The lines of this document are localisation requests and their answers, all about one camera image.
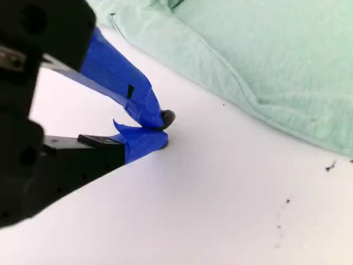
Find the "black speck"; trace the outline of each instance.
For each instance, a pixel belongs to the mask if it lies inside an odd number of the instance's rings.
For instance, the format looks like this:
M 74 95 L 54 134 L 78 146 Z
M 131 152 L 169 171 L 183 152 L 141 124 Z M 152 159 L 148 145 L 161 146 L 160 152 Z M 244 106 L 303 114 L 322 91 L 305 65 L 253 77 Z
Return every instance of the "black speck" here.
M 336 164 L 337 164 L 337 161 L 334 161 L 333 162 L 333 164 L 331 165 L 331 166 L 329 166 L 329 167 L 326 167 L 325 169 L 326 169 L 326 171 L 327 172 L 330 172 L 331 171 L 331 169 L 333 169 L 335 166 L 336 166 Z

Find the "white table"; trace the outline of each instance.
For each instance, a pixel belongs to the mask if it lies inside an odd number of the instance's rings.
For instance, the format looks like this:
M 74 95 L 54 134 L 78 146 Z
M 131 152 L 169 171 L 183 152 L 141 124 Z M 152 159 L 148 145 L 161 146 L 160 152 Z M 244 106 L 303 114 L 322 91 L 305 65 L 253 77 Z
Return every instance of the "white table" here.
M 0 264 L 353 263 L 348 158 L 270 128 L 103 33 L 176 112 L 169 147 L 0 230 Z M 113 118 L 135 124 L 109 98 L 49 70 L 31 116 L 47 134 L 72 137 L 112 135 Z

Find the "mint green towel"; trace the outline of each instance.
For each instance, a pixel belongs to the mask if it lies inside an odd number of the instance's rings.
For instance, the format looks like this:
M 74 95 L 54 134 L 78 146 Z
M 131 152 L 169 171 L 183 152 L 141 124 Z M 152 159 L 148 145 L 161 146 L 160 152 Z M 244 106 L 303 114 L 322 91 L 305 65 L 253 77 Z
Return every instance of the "mint green towel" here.
M 209 91 L 353 156 L 351 0 L 88 2 L 101 23 Z

